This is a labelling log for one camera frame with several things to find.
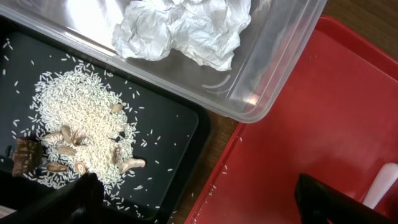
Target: black tray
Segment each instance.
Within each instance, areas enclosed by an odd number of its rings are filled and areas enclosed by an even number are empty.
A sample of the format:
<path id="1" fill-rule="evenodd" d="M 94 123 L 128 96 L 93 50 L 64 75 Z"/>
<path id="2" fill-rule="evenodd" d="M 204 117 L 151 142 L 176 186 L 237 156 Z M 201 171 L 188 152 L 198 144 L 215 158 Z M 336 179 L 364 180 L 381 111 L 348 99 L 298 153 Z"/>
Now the black tray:
<path id="1" fill-rule="evenodd" d="M 210 132 L 210 120 L 205 110 L 9 19 L 0 17 L 0 26 L 1 47 L 6 39 L 9 39 L 13 48 L 0 49 L 0 95 L 2 95 L 0 97 L 2 107 L 0 158 L 4 159 L 4 162 L 0 162 L 0 179 L 2 180 L 0 205 L 16 210 L 22 209 L 54 190 L 25 178 L 11 177 L 13 164 L 9 158 L 9 151 L 15 148 L 11 130 L 19 134 L 23 128 L 32 126 L 28 116 L 36 114 L 35 111 L 29 109 L 32 96 L 35 95 L 34 84 L 38 82 L 39 75 L 43 72 L 73 70 L 76 63 L 71 58 L 61 61 L 61 58 L 67 58 L 66 53 L 68 53 L 76 60 L 82 59 L 85 63 L 93 64 L 95 72 L 102 77 L 102 82 L 109 83 L 112 91 L 123 92 L 121 99 L 133 107 L 130 113 L 125 110 L 128 121 L 131 123 L 135 122 L 135 117 L 138 119 L 137 129 L 140 133 L 136 137 L 137 142 L 133 145 L 133 154 L 134 157 L 145 159 L 147 166 L 143 169 L 134 169 L 136 176 L 126 178 L 120 190 L 119 196 L 124 197 L 123 204 L 125 207 L 130 207 L 130 210 L 117 210 L 113 202 L 111 206 L 104 206 L 102 215 L 105 219 L 109 218 L 112 221 L 117 218 L 128 222 L 129 219 L 134 218 L 136 223 L 153 223 L 154 220 L 166 223 Z M 9 61 L 5 60 L 3 55 L 7 55 Z M 6 75 L 2 74 L 3 69 L 6 69 Z M 104 69 L 115 76 L 102 75 Z M 18 128 L 12 123 L 15 119 L 20 120 Z M 146 147 L 141 146 L 142 139 L 148 142 Z M 142 190 L 133 190 L 141 184 L 144 186 Z M 118 188 L 115 187 L 112 194 L 117 191 Z M 137 209 L 134 205 L 138 205 L 138 210 L 144 218 L 136 218 Z"/>

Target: pile of rice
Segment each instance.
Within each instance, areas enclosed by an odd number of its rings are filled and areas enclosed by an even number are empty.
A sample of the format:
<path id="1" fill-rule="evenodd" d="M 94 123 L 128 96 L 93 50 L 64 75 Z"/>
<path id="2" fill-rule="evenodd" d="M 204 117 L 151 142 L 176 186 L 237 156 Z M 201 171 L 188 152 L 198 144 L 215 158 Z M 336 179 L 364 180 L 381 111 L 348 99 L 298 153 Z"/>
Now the pile of rice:
<path id="1" fill-rule="evenodd" d="M 131 145 L 135 143 L 134 136 L 138 133 L 137 123 L 127 123 L 123 110 L 111 113 L 111 107 L 117 103 L 126 106 L 119 98 L 121 93 L 118 95 L 108 91 L 110 85 L 104 85 L 97 73 L 88 70 L 88 66 L 90 64 L 80 63 L 74 70 L 64 74 L 45 72 L 40 75 L 40 81 L 35 84 L 37 94 L 33 96 L 31 107 L 39 112 L 47 134 L 60 131 L 61 126 L 67 125 L 72 133 L 78 131 L 79 137 L 85 137 L 85 146 L 72 146 L 77 151 L 74 157 L 60 155 L 56 142 L 42 141 L 47 147 L 42 159 L 44 165 L 46 162 L 58 162 L 68 166 L 67 173 L 59 173 L 60 180 L 65 182 L 76 176 L 75 162 L 83 162 L 88 172 L 97 174 L 109 194 L 115 185 L 119 187 L 119 165 L 132 158 Z M 120 148 L 117 164 L 112 163 L 115 147 Z M 38 182 L 54 187 L 54 179 L 48 176 Z"/>

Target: wooden table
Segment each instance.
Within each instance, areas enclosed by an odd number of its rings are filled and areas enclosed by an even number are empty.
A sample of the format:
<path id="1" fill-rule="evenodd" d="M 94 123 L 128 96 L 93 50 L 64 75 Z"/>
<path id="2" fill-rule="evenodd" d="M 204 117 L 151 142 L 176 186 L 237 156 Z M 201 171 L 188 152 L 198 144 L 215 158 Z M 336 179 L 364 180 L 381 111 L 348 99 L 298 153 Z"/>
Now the wooden table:
<path id="1" fill-rule="evenodd" d="M 398 0 L 329 0 L 323 13 L 333 16 L 398 58 Z M 211 111 L 209 114 L 212 125 L 210 137 L 189 180 L 178 212 L 170 223 L 185 222 L 238 123 Z"/>

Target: white plastic object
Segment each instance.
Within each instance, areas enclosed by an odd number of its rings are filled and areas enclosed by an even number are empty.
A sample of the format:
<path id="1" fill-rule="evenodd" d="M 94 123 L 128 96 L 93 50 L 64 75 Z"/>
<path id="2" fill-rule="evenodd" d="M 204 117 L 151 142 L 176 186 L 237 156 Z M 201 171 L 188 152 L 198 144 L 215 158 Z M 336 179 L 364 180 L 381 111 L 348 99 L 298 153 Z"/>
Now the white plastic object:
<path id="1" fill-rule="evenodd" d="M 0 16 L 216 113 L 253 123 L 274 104 L 326 4 L 326 0 L 251 0 L 251 22 L 239 35 L 232 69 L 218 72 L 176 50 L 156 62 L 117 56 L 112 33 L 130 2 L 0 0 Z"/>
<path id="2" fill-rule="evenodd" d="M 391 162 L 384 164 L 374 179 L 363 204 L 374 209 L 397 179 L 398 165 Z"/>

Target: paper towel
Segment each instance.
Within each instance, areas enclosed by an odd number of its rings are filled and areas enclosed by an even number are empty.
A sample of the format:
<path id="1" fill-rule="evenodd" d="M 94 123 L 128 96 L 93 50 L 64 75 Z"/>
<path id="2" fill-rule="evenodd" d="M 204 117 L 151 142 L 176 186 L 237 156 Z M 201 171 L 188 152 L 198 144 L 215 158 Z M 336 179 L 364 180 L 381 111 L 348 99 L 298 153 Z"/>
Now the paper towel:
<path id="1" fill-rule="evenodd" d="M 231 69 L 239 33 L 250 21 L 250 0 L 132 1 L 114 28 L 112 45 L 124 58 L 160 60 L 170 49 L 199 65 Z"/>

